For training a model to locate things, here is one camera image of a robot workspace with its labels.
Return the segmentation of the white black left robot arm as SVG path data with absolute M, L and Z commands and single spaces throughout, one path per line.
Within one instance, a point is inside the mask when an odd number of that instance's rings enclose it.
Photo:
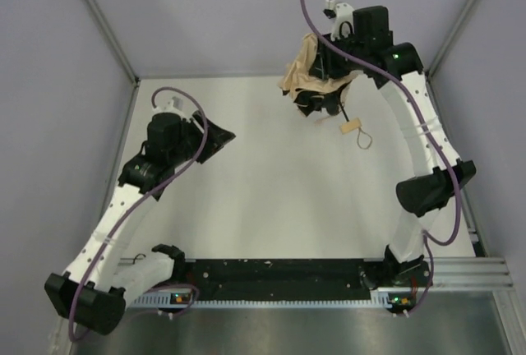
M 51 274 L 44 290 L 59 316 L 68 321 L 71 341 L 76 326 L 107 335 L 126 309 L 153 287 L 182 277 L 185 254 L 173 245 L 152 247 L 151 256 L 118 268 L 123 252 L 164 189 L 192 164 L 203 164 L 235 134 L 195 111 L 189 118 L 156 113 L 139 152 L 128 160 L 101 220 L 73 262 Z

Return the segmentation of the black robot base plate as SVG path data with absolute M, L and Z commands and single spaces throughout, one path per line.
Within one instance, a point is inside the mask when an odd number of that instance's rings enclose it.
M 170 284 L 192 284 L 201 301 L 367 300 L 378 288 L 426 286 L 422 258 L 398 265 L 364 259 L 199 259 L 178 262 Z

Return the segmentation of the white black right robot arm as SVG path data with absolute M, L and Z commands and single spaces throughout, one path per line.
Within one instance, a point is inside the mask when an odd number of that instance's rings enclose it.
M 475 175 L 473 161 L 464 161 L 448 142 L 427 90 L 418 51 L 411 43 L 395 44 L 386 7 L 358 10 L 345 2 L 328 1 L 325 15 L 332 31 L 318 39 L 310 75 L 341 80 L 354 71 L 373 79 L 404 135 L 413 166 L 411 178 L 395 193 L 402 206 L 394 236 L 385 248 L 381 270 L 365 273 L 374 287 L 401 284 L 423 269 L 424 240 L 440 210 L 455 199 L 451 244 L 459 232 L 460 191 Z

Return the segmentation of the aluminium frame rail front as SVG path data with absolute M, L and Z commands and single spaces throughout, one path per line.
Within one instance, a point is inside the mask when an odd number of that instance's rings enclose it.
M 131 302 L 132 308 L 411 310 L 422 292 L 485 293 L 513 287 L 498 258 L 437 257 L 398 277 L 380 260 L 200 259 Z

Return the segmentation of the aluminium frame post right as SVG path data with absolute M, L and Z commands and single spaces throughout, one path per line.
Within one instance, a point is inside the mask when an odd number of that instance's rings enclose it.
M 454 18 L 454 22 L 448 29 L 445 38 L 442 40 L 439 46 L 439 49 L 426 69 L 428 80 L 431 80 L 438 74 L 455 43 L 464 32 L 466 26 L 468 25 L 470 19 L 481 2 L 482 0 L 464 0 L 459 13 Z

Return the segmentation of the aluminium frame post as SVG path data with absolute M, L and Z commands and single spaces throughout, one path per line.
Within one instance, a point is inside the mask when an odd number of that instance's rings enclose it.
M 122 45 L 118 41 L 118 37 L 116 36 L 115 32 L 113 31 L 113 28 L 108 22 L 108 18 L 104 14 L 98 1 L 97 0 L 81 0 L 81 1 L 84 3 L 87 11 L 90 14 L 92 21 L 95 23 L 95 26 L 97 27 L 99 31 L 99 34 L 103 38 L 110 53 L 113 55 L 120 69 L 123 71 L 128 81 L 132 85 L 137 86 L 140 81 L 140 77 L 134 71 L 129 59 L 127 58 L 127 55 L 125 54 L 122 48 Z
M 454 18 L 454 22 L 448 29 L 445 38 L 442 40 L 439 46 L 439 49 L 426 69 L 428 80 L 431 80 L 438 74 L 455 43 L 464 32 L 466 26 L 468 25 L 470 19 L 481 2 L 482 0 L 464 0 L 459 13 Z

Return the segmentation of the aluminium frame post left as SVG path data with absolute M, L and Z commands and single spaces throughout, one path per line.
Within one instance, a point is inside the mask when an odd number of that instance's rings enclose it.
M 122 45 L 118 41 L 118 37 L 116 36 L 115 32 L 113 31 L 113 28 L 108 22 L 108 18 L 104 14 L 98 1 L 97 0 L 81 0 L 81 1 L 84 3 L 87 11 L 90 14 L 92 21 L 95 23 L 95 26 L 97 27 L 99 31 L 99 34 L 103 38 L 110 53 L 113 55 L 120 69 L 123 71 L 128 81 L 132 85 L 137 86 L 140 81 L 140 77 L 134 71 L 129 59 L 127 58 L 127 55 L 125 54 L 122 48 Z

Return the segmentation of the beige and black folding umbrella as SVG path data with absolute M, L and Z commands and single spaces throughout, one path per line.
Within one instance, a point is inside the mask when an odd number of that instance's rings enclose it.
M 349 86 L 362 72 L 351 71 L 337 79 L 329 77 L 325 71 L 326 65 L 316 58 L 318 49 L 323 46 L 315 34 L 305 35 L 297 56 L 286 66 L 278 87 L 282 95 L 290 97 L 303 117 L 314 112 L 325 112 L 324 117 L 315 120 L 317 125 L 343 115 L 345 122 L 339 126 L 340 132 L 346 135 L 356 131 L 358 139 L 366 136 L 368 142 L 363 144 L 358 141 L 357 146 L 368 150 L 373 142 L 372 136 L 363 130 L 359 118 L 351 119 L 345 111 Z

